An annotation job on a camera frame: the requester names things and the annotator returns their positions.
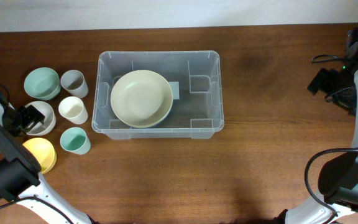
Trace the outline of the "white bowl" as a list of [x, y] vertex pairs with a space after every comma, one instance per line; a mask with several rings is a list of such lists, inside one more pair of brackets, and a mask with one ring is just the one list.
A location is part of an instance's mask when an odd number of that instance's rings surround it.
[[27, 134], [30, 136], [43, 136], [48, 134], [56, 124], [56, 116], [53, 108], [44, 101], [33, 101], [25, 105], [26, 108], [29, 106], [33, 106], [41, 112], [45, 116], [45, 119], [43, 124], [37, 123]]

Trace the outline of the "beige plate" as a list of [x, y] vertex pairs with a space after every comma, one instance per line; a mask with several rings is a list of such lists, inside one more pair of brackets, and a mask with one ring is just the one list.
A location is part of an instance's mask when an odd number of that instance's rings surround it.
[[173, 103], [159, 106], [128, 104], [119, 108], [117, 117], [133, 128], [151, 128], [165, 120], [172, 107]]
[[134, 128], [149, 128], [162, 122], [173, 106], [173, 90], [160, 74], [135, 70], [114, 84], [110, 96], [116, 117]]

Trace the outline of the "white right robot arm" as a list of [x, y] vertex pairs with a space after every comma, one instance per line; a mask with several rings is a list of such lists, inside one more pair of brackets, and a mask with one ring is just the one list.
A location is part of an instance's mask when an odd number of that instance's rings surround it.
[[327, 149], [306, 164], [304, 182], [309, 198], [301, 205], [284, 210], [274, 223], [335, 223], [338, 218], [358, 213], [358, 27], [348, 32], [342, 57], [322, 54], [312, 63], [341, 61], [341, 70], [322, 68], [308, 85], [315, 95], [325, 93], [333, 103], [356, 117], [349, 148]]

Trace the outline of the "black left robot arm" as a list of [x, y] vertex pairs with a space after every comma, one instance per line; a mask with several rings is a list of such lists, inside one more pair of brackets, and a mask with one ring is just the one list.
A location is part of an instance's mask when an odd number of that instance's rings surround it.
[[33, 211], [47, 223], [93, 223], [86, 213], [71, 206], [45, 180], [36, 158], [16, 136], [24, 133], [30, 114], [31, 120], [42, 122], [44, 116], [34, 107], [15, 110], [0, 102], [0, 199]]

